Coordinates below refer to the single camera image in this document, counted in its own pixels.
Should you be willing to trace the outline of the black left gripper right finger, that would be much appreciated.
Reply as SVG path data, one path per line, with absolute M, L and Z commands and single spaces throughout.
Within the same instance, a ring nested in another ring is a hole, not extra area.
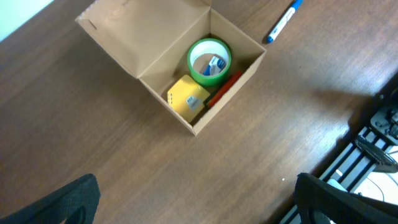
M 397 224 L 397 205 L 342 191 L 309 173 L 297 176 L 294 202 L 302 223 Z

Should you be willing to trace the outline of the green tape roll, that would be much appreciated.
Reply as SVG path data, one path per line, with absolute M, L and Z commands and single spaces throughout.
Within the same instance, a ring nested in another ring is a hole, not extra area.
M 217 75 L 204 76 L 201 72 L 213 56 L 226 62 L 225 68 Z M 219 85 L 227 77 L 232 63 L 232 55 L 228 46 L 221 40 L 205 38 L 196 41 L 188 50 L 187 65 L 192 78 L 203 86 Z

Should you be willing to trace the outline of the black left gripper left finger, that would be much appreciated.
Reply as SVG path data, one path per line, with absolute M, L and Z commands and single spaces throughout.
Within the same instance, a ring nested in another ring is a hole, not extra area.
M 1 223 L 93 223 L 101 194 L 93 174 L 85 174 Z

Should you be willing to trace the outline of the yellow spiral notepad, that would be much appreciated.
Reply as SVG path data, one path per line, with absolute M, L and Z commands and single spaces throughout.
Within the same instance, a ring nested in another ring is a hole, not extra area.
M 167 92 L 168 104 L 188 123 L 205 107 L 210 93 L 191 76 L 184 75 Z

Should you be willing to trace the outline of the orange stapler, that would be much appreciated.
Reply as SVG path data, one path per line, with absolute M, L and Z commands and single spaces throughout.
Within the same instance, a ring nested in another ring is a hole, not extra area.
M 213 107 L 221 97 L 240 79 L 242 71 L 237 71 L 224 81 L 210 96 L 203 102 L 206 108 Z

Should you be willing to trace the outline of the white blue staples box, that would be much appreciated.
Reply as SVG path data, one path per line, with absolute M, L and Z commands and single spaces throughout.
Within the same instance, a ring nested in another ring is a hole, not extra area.
M 226 62 L 217 56 L 213 56 L 208 62 L 208 65 L 204 66 L 201 72 L 204 76 L 213 76 L 219 74 L 226 66 Z

